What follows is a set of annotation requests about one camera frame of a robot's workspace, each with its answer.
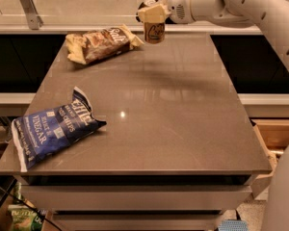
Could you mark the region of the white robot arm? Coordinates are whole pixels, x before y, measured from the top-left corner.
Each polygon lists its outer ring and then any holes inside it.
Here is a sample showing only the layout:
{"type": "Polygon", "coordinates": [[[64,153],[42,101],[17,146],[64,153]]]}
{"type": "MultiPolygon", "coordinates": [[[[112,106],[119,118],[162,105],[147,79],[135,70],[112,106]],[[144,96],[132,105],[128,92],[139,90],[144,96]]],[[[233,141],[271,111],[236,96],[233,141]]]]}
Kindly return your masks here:
{"type": "Polygon", "coordinates": [[[215,35],[214,45],[237,90],[277,90],[289,85],[289,1],[144,0],[136,13],[142,23],[218,26],[254,25],[258,37],[215,35]]]}

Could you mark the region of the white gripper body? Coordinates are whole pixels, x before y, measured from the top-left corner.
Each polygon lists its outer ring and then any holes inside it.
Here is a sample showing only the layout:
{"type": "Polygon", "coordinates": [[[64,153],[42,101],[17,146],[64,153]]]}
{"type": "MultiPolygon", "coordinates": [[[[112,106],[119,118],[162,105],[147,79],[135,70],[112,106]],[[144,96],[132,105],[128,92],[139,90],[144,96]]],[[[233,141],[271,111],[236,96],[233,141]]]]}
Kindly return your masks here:
{"type": "Polygon", "coordinates": [[[191,0],[168,0],[170,19],[175,24],[189,24],[194,22],[191,11],[191,0]]]}

